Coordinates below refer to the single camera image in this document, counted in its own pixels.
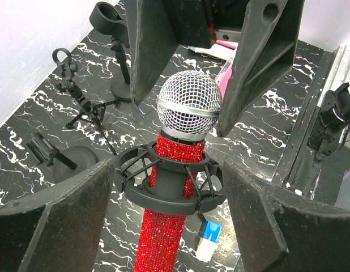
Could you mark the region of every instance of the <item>red glitter handle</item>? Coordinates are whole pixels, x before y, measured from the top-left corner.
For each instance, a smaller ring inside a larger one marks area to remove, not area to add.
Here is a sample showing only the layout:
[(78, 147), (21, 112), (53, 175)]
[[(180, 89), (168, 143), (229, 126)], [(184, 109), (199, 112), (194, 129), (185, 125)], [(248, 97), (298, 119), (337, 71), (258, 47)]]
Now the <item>red glitter handle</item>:
[[(203, 158), (205, 141), (196, 146), (176, 143), (159, 135), (156, 152), (163, 157), (181, 162), (199, 162)], [(149, 186), (156, 182), (156, 167), (152, 168)], [(194, 187), (186, 179), (184, 197), (193, 195)], [(135, 261), (135, 272), (172, 272), (180, 238), (185, 225), (185, 216), (167, 215), (145, 210)]]

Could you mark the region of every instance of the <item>microphone clip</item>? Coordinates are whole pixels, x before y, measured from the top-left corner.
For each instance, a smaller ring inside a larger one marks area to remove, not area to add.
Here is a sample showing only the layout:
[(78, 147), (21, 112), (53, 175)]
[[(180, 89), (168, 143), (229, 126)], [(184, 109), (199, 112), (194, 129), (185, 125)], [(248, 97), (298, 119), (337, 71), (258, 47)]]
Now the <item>microphone clip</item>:
[[(222, 167), (205, 152), (200, 162), (185, 163), (160, 157), (155, 152), (156, 142), (143, 144), (129, 148), (115, 158), (114, 184), (120, 193), (125, 192), (125, 197), (148, 210), (170, 215), (192, 215), (214, 210), (227, 198), (223, 183)], [(142, 161), (143, 167), (134, 173), (129, 168)], [(156, 182), (149, 186), (151, 176), (147, 169), (156, 167)], [(145, 173), (145, 178), (138, 186), (135, 185), (135, 176)], [(205, 172), (206, 180), (198, 186), (193, 178), (193, 173)], [(220, 190), (215, 190), (211, 177), (215, 176), (220, 181)], [(191, 179), (194, 186), (194, 194), (186, 198), (182, 195), (185, 181)]]

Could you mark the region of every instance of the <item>black microphone stand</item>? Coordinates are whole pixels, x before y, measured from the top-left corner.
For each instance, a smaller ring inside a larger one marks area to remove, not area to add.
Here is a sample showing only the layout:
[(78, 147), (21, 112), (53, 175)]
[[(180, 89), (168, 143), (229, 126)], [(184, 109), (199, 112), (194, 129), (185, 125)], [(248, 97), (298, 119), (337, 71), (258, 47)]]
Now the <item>black microphone stand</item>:
[[(64, 54), (67, 55), (67, 58), (63, 62), (60, 62), (58, 59), (58, 53), (60, 51), (64, 52)], [(107, 106), (115, 105), (117, 101), (112, 100), (112, 101), (101, 103), (101, 104), (95, 104), (95, 103), (91, 102), (90, 100), (86, 99), (82, 93), (82, 90), (72, 80), (72, 78), (74, 77), (74, 74), (76, 72), (78, 72), (78, 66), (75, 62), (72, 61), (72, 57), (71, 57), (70, 52), (65, 48), (59, 48), (59, 49), (56, 49), (53, 51), (52, 57), (53, 57), (53, 61), (57, 64), (57, 66), (62, 69), (62, 77), (64, 80), (66, 80), (66, 83), (64, 83), (64, 84), (62, 84), (62, 83), (56, 84), (57, 90), (59, 90), (60, 92), (68, 91), (70, 96), (73, 97), (82, 108), (80, 113), (76, 117), (74, 117), (72, 121), (70, 121), (66, 124), (66, 128), (73, 129), (74, 124), (78, 120), (82, 120), (84, 122), (89, 122), (89, 123), (95, 124), (98, 131), (101, 133), (101, 135), (107, 141), (107, 144), (108, 144), (111, 152), (114, 155), (117, 155), (117, 152), (115, 151), (114, 147), (108, 141), (108, 138), (106, 137), (104, 130), (102, 128), (102, 121), (103, 121)], [(89, 118), (89, 120), (84, 119), (83, 116), (87, 116)]]
[(126, 54), (123, 49), (123, 46), (126, 48), (130, 47), (125, 20), (117, 12), (116, 7), (109, 3), (99, 2), (93, 9), (89, 21), (96, 31), (103, 35), (111, 35), (111, 51), (114, 51), (116, 60), (121, 68), (123, 80), (118, 75), (118, 70), (113, 71), (110, 90), (118, 102), (130, 102), (130, 73), (126, 64)]
[(38, 165), (53, 167), (56, 183), (69, 179), (99, 162), (96, 154), (84, 146), (70, 147), (60, 152), (40, 133), (34, 133), (25, 145), (39, 161)]

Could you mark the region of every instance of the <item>microphone stand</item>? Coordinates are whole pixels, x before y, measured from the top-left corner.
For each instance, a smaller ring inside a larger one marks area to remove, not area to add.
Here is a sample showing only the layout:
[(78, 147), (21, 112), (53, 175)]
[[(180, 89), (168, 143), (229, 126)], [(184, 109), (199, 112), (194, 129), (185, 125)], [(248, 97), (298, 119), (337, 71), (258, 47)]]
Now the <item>microphone stand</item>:
[(117, 101), (130, 102), (130, 73), (123, 49), (123, 46), (126, 48), (130, 47), (127, 23), (116, 10), (116, 7), (105, 2), (99, 2), (95, 5), (89, 16), (89, 21), (96, 31), (103, 35), (111, 36), (111, 51), (114, 52), (116, 61), (121, 68), (123, 81), (120, 80), (120, 76), (116, 75), (117, 73), (114, 73), (110, 83), (112, 95)]
[[(67, 55), (66, 60), (64, 60), (63, 62), (59, 62), (58, 60), (58, 53), (60, 51), (64, 52)], [(60, 92), (68, 91), (70, 96), (73, 97), (82, 108), (80, 110), (80, 113), (76, 117), (74, 117), (72, 121), (66, 124), (66, 128), (73, 129), (74, 124), (79, 120), (95, 124), (98, 131), (105, 138), (113, 155), (117, 155), (116, 150), (110, 144), (102, 128), (102, 121), (103, 121), (107, 106), (116, 105), (117, 101), (112, 100), (101, 104), (95, 104), (90, 100), (86, 99), (82, 93), (82, 90), (72, 80), (72, 78), (74, 77), (74, 74), (78, 72), (78, 66), (75, 62), (72, 61), (70, 52), (65, 48), (59, 48), (53, 51), (52, 57), (53, 57), (53, 61), (57, 64), (57, 66), (62, 69), (62, 77), (64, 80), (66, 80), (66, 83), (64, 84), (62, 83), (56, 84), (57, 90), (59, 90)]]

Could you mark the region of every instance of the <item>white wall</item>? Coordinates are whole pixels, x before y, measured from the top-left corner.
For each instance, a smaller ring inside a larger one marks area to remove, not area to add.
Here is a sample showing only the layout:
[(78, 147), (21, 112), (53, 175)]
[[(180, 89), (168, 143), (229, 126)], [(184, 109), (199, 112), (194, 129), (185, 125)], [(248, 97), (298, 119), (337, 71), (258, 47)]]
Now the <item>white wall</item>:
[(56, 67), (52, 51), (90, 32), (99, 1), (0, 0), (0, 127)]
[(350, 44), (350, 0), (305, 0), (299, 39), (331, 52)]

